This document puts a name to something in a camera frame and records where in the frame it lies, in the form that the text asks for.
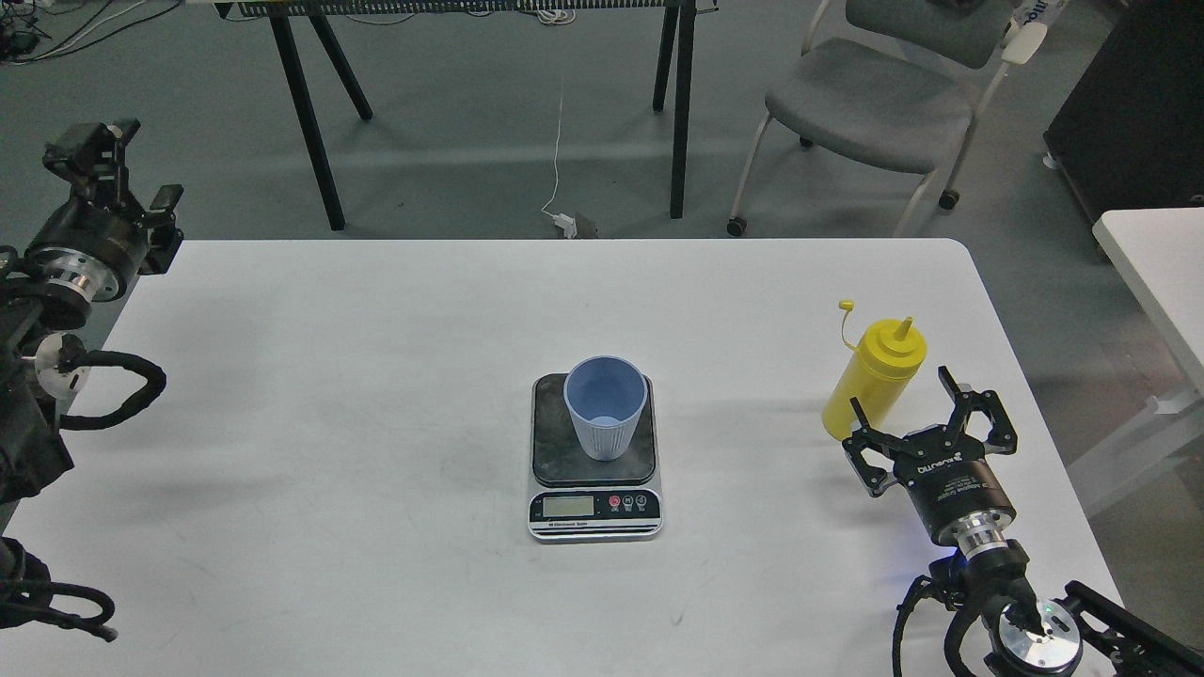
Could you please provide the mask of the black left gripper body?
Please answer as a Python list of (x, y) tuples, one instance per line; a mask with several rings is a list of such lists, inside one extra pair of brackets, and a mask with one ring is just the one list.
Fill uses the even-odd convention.
[(138, 218), (70, 198), (26, 247), (26, 261), (49, 282), (78, 292), (88, 304), (120, 299), (137, 276), (149, 275), (150, 235)]

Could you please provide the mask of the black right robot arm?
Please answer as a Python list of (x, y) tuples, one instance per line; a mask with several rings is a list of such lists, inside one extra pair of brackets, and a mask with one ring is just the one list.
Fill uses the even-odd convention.
[(856, 423), (842, 443), (870, 496), (904, 487), (929, 540), (951, 549), (911, 581), (897, 606), (892, 673), (902, 672), (911, 612), (932, 599), (952, 612), (942, 650), (955, 676), (969, 675), (960, 648), (976, 622), (988, 632), (982, 661), (995, 676), (1070, 676), (1085, 647), (1106, 658), (1119, 676), (1202, 675), (1199, 650), (1079, 581), (1070, 581), (1062, 597), (1035, 595), (1027, 553), (1005, 536), (1016, 512), (988, 466), (990, 454), (1019, 449), (1019, 434), (995, 392), (960, 385), (945, 366), (938, 376), (952, 402), (946, 423), (898, 437), (873, 428), (851, 398)]

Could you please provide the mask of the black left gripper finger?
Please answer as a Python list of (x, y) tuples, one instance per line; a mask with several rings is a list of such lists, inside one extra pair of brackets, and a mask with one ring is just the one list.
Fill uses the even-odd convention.
[(67, 200), (51, 214), (53, 219), (64, 219), (83, 204), (124, 219), (143, 217), (142, 205), (129, 189), (125, 165), (126, 146), (138, 128), (136, 118), (78, 123), (45, 146), (42, 165), (71, 186)]
[(134, 198), (135, 271), (140, 276), (167, 273), (181, 251), (184, 234), (178, 228), (177, 206), (183, 194), (184, 187), (176, 183), (160, 186), (148, 206)]

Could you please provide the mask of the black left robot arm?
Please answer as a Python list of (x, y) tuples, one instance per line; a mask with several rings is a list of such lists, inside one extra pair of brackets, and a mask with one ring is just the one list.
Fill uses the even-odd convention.
[[(160, 187), (143, 206), (129, 187), (126, 147), (137, 119), (70, 126), (47, 145), (43, 166), (70, 187), (66, 201), (19, 249), (2, 248), (2, 518), (69, 470), (66, 430), (104, 430), (138, 416), (163, 395), (163, 367), (116, 351), (89, 351), (78, 336), (98, 304), (123, 298), (138, 276), (167, 273), (184, 235), (179, 184)], [(118, 367), (142, 377), (116, 411), (70, 416), (87, 373)]]

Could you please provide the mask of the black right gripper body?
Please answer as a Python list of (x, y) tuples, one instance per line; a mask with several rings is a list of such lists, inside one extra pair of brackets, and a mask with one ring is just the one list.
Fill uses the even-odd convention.
[(904, 441), (921, 457), (901, 453), (898, 479), (934, 544), (958, 543), (956, 523), (980, 513), (995, 526), (1010, 526), (1016, 510), (986, 463), (982, 441), (960, 432), (946, 445), (942, 428), (916, 430)]

